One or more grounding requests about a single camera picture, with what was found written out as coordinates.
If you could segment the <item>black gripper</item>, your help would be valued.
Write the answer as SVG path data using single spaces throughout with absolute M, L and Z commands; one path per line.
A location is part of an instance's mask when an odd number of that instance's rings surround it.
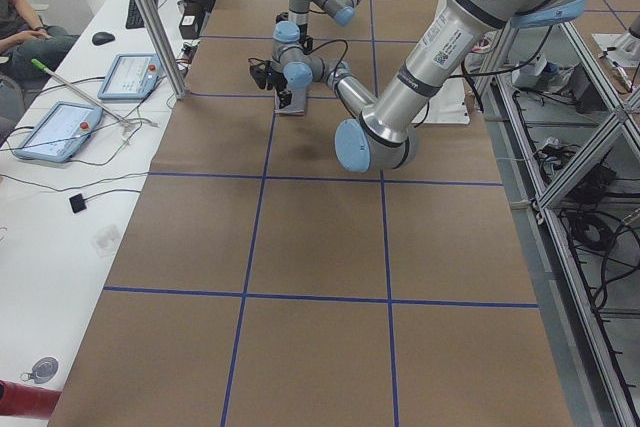
M 281 12 L 277 15 L 277 21 L 292 21 L 300 31 L 299 44 L 304 53 L 310 53 L 313 49 L 313 38 L 308 34 L 308 15 L 289 12 Z
M 277 91 L 277 108 L 289 109 L 292 93 L 287 89 L 300 87 L 300 63 L 280 64 L 271 60 L 268 67 L 267 83 L 269 89 Z

